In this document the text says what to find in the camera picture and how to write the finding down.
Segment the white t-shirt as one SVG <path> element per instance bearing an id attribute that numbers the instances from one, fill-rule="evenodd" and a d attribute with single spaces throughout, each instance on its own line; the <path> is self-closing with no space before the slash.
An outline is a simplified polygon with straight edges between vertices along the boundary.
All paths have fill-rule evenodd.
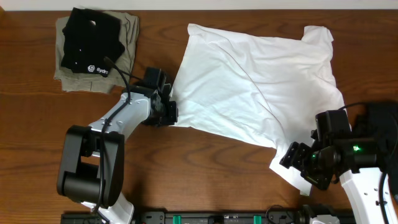
<path id="1" fill-rule="evenodd" d="M 312 186 L 280 160 L 292 142 L 312 142 L 318 113 L 344 105 L 331 68 L 331 32 L 306 26 L 295 40 L 198 24 L 187 31 L 172 90 L 177 126 L 274 148 L 271 170 L 308 195 Z"/>

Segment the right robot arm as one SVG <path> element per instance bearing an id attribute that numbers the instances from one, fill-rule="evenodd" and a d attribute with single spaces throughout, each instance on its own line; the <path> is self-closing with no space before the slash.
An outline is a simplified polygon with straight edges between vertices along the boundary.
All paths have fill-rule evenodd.
<path id="1" fill-rule="evenodd" d="M 293 142 L 280 160 L 312 186 L 327 190 L 340 183 L 356 223 L 397 223 L 388 187 L 389 156 L 371 138 L 319 141 L 311 146 Z"/>

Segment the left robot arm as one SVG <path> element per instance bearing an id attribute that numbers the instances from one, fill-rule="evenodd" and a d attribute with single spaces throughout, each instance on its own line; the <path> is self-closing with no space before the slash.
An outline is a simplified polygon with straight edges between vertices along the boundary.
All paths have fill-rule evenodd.
<path id="1" fill-rule="evenodd" d="M 141 123 L 177 122 L 171 95 L 171 84 L 131 85 L 99 120 L 71 126 L 65 135 L 57 193 L 90 208 L 105 223 L 131 223 L 134 206 L 121 192 L 125 142 Z"/>

